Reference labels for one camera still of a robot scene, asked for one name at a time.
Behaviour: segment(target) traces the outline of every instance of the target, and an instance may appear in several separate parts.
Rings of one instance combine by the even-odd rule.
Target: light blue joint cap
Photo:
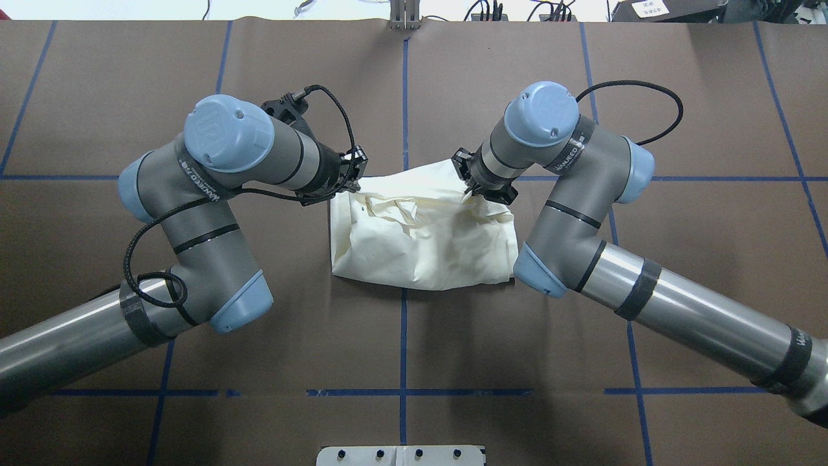
[[[270,152],[275,134],[264,110],[222,94],[204,97],[184,122],[187,151],[216,172],[255,167]]]
[[[144,223],[151,222],[152,216],[144,208],[144,205],[141,203],[141,197],[138,195],[138,169],[141,167],[141,162],[144,161],[144,158],[151,153],[152,151],[145,153],[138,160],[130,163],[118,177],[118,195],[121,197],[123,206],[135,218]]]
[[[629,177],[627,177],[627,186],[624,187],[621,197],[616,202],[619,204],[629,204],[638,199],[644,188],[650,184],[652,174],[656,171],[656,159],[652,157],[650,151],[639,146],[624,136],[629,144]]]
[[[541,81],[527,87],[506,107],[509,136],[531,148],[546,148],[570,137],[578,124],[578,103],[566,87]]]
[[[553,298],[560,298],[566,293],[566,286],[549,271],[526,243],[523,243],[520,254],[517,255],[514,273],[523,283]]]
[[[259,270],[244,286],[228,300],[209,320],[218,333],[230,333],[243,325],[260,318],[273,305],[273,295]]]

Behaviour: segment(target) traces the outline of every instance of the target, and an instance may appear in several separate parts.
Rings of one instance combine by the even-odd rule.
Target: white mounting plate
[[[316,466],[485,466],[485,451],[474,445],[325,447],[316,456]]]

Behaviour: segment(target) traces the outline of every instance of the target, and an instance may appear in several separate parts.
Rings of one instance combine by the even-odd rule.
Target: white label
[[[670,12],[663,0],[647,0],[646,2],[633,3],[633,9],[638,17],[660,17]]]

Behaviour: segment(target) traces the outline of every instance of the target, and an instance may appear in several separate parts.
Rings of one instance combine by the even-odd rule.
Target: white towel
[[[442,290],[508,281],[518,257],[508,207],[465,196],[450,160],[387,177],[330,202],[333,274]]]

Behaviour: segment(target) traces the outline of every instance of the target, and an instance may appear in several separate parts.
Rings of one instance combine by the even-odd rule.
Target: gray robot arm
[[[138,220],[154,222],[181,210],[161,227],[178,259],[168,273],[185,284],[186,297],[180,285],[149,274],[140,289],[134,284],[139,294],[124,282],[120,290],[3,338],[0,415],[196,325],[209,322],[227,333],[272,306],[226,201],[249,181],[290,189],[303,204],[323,201],[359,189],[367,162],[359,146],[342,154],[315,140],[301,118],[308,89],[266,102],[264,109],[228,95],[207,97],[187,117],[184,133],[123,171],[118,192]]]
[[[634,201],[655,164],[579,115],[566,88],[529,86],[475,153],[460,149],[452,160],[470,191],[507,204],[517,195],[512,181],[534,163],[560,176],[515,263],[522,282],[556,298],[573,289],[785,396],[796,414],[828,428],[828,342],[597,237],[612,204]]]

